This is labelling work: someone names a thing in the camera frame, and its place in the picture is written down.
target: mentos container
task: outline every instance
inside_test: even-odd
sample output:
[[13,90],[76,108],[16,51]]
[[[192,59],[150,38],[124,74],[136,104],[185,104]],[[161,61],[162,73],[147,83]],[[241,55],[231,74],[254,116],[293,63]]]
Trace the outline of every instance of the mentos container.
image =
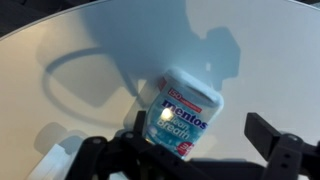
[[222,110],[223,98],[177,68],[165,73],[159,89],[147,113],[145,137],[185,158]]

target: black mount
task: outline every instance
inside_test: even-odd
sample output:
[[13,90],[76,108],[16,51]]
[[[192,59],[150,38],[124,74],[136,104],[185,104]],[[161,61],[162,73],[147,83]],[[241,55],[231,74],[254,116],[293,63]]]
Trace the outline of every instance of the black mount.
[[248,113],[245,135],[268,161],[267,167],[246,161],[180,159],[142,136],[145,111],[139,111],[133,131],[107,141],[86,139],[69,170],[67,180],[108,179],[122,171],[129,179],[296,180],[298,174],[320,180],[320,145],[304,143],[293,134],[280,134],[256,113]]

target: mentos logo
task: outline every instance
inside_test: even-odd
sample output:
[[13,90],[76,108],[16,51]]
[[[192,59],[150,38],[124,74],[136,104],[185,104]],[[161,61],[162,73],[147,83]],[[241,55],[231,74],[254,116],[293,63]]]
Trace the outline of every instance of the mentos logo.
[[201,129],[206,129],[208,124],[205,122],[202,122],[200,119],[197,118],[196,115],[191,115],[190,113],[184,111],[180,107],[172,104],[168,100],[164,100],[162,103],[162,106],[165,108],[169,108],[175,115],[179,116],[181,119],[189,122],[190,124],[193,124]]

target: label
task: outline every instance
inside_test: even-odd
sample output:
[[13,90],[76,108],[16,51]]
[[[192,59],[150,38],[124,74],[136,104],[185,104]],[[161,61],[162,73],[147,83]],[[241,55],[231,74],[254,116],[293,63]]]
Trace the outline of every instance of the label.
[[146,139],[184,158],[208,127],[202,120],[203,108],[190,101],[182,87],[165,79],[158,87],[162,91],[148,111]]

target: table surface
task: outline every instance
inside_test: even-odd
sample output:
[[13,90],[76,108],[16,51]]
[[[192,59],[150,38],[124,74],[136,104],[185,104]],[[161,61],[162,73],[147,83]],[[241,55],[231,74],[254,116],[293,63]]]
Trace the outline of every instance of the table surface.
[[319,20],[284,0],[113,0],[21,28],[0,41],[0,177],[24,179],[67,137],[111,139],[172,66],[225,100],[189,158],[263,163],[243,135],[247,112],[315,144]]

